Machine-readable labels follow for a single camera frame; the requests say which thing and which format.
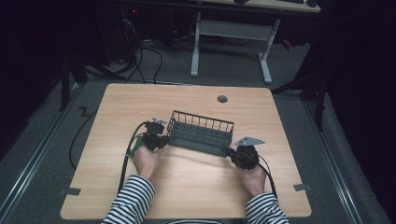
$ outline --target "wooden table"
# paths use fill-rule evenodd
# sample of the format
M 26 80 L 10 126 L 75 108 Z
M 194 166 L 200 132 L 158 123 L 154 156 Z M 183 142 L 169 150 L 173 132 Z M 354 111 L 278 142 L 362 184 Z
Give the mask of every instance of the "wooden table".
M 228 102 L 218 102 L 219 95 L 227 96 Z M 174 110 L 234 122 L 233 143 L 246 135 L 264 140 L 256 149 L 270 166 L 280 207 L 289 217 L 311 214 L 305 192 L 293 187 L 302 181 L 269 90 L 110 84 L 70 186 L 81 192 L 66 196 L 62 218 L 104 218 L 117 195 L 135 128 L 152 117 L 169 120 Z M 136 170 L 129 161 L 126 177 L 132 174 Z M 167 146 L 152 183 L 156 196 L 147 218 L 246 216 L 249 197 L 229 158 Z M 271 190 L 269 181 L 266 188 Z
M 219 3 L 219 4 L 235 4 L 233 0 L 201 0 L 202 2 L 207 3 Z M 319 13 L 320 7 L 310 7 L 306 0 L 302 4 L 291 3 L 279 0 L 249 0 L 244 5 L 239 5 L 241 7 L 267 7 L 271 9 L 279 9 L 279 10 L 289 10 L 295 12 L 314 12 Z

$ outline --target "gray carpet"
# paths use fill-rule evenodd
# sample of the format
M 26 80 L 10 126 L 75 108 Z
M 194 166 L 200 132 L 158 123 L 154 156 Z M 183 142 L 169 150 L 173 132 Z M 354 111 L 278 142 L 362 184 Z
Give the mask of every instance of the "gray carpet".
M 168 48 L 154 42 L 145 43 L 154 46 L 163 57 L 163 65 L 157 81 L 189 83 L 195 85 L 265 87 L 274 89 L 293 80 L 309 46 L 286 50 L 274 45 L 268 63 L 273 77 L 273 85 L 263 83 L 262 72 L 254 52 L 260 42 L 240 46 L 207 42 L 203 44 L 200 61 L 200 74 L 190 77 L 191 48 L 189 41 L 179 42 Z M 151 50 L 143 50 L 141 64 L 142 76 L 146 81 L 153 76 L 160 64 L 160 57 Z M 132 82 L 141 83 L 138 73 Z M 87 119 L 80 107 L 86 107 L 86 114 L 91 114 L 100 104 L 106 85 L 114 80 L 90 76 L 82 88 L 81 94 L 70 106 L 58 132 L 53 136 L 49 151 L 34 175 L 29 187 L 24 192 L 8 223 L 99 223 L 100 220 L 62 220 L 60 211 L 64 196 L 59 195 L 60 188 L 68 187 L 74 174 L 69 163 L 70 144 L 79 127 Z M 275 96 L 276 106 L 284 125 L 290 147 L 296 160 L 301 178 L 312 189 L 307 192 L 312 207 L 312 215 L 306 218 L 290 218 L 290 223 L 349 223 L 349 219 L 322 153 L 311 117 L 306 112 L 305 104 L 298 97 L 297 91 L 287 91 Z M 32 157 L 58 113 L 61 88 L 57 85 L 46 102 L 33 114 L 29 125 L 8 155 L 1 161 L 0 200 L 4 201 L 23 168 Z M 87 123 L 73 147 L 73 161 L 78 163 L 79 155 L 88 137 L 93 119 Z M 362 223 L 389 223 L 382 208 L 377 203 L 370 186 L 362 175 L 361 169 L 351 153 L 344 133 L 340 128 L 329 98 L 323 118 L 324 133 L 337 161 L 340 172 L 346 179 L 354 202 L 360 209 Z

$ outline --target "hand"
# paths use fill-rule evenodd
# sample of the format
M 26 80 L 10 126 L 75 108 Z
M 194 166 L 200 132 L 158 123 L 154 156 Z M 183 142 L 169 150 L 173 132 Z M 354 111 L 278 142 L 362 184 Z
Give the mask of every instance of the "hand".
M 244 170 L 236 167 L 236 170 L 241 175 L 242 182 L 250 197 L 254 198 L 259 194 L 264 193 L 265 179 L 267 174 L 260 166 L 255 166 L 251 170 Z
M 160 164 L 160 157 L 163 151 L 163 147 L 155 151 L 151 151 L 147 147 L 140 147 L 134 153 L 134 167 L 136 167 L 137 173 L 150 180 Z

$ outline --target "wire basket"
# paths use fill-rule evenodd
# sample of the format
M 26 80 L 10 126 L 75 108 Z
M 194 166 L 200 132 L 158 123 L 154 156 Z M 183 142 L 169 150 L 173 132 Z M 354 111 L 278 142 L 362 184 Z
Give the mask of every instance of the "wire basket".
M 233 122 L 175 110 L 167 131 L 169 145 L 226 157 L 233 138 Z

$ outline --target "dark background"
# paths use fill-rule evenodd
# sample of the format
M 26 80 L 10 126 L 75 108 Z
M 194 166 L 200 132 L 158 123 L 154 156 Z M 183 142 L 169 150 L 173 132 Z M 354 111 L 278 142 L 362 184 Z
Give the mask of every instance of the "dark background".
M 346 138 L 377 199 L 395 222 L 391 210 L 396 199 L 392 156 L 396 114 L 395 2 L 321 1 L 319 5 L 323 15 L 351 15 L 350 21 L 342 25 L 322 23 L 323 26 L 309 22 L 304 23 L 305 28 L 297 29 L 306 21 L 283 20 L 276 42 L 287 39 L 292 45 L 313 44 L 296 79 L 329 72 L 326 90 Z M 120 24 L 109 16 L 118 12 L 114 7 L 109 7 L 109 11 L 107 14 L 102 7 L 65 2 L 0 3 L 1 158 L 59 79 L 62 59 L 68 52 L 79 52 L 101 64 L 124 58 L 125 43 L 118 35 Z M 103 20 L 98 13 L 109 17 Z M 191 14 L 186 12 L 157 10 L 155 15 L 160 18 L 148 16 L 154 13 L 144 15 L 144 31 L 168 44 L 175 38 L 173 29 L 183 33 L 189 28 L 173 19 L 191 20 Z M 153 24 L 158 21 L 167 25 L 156 29 Z

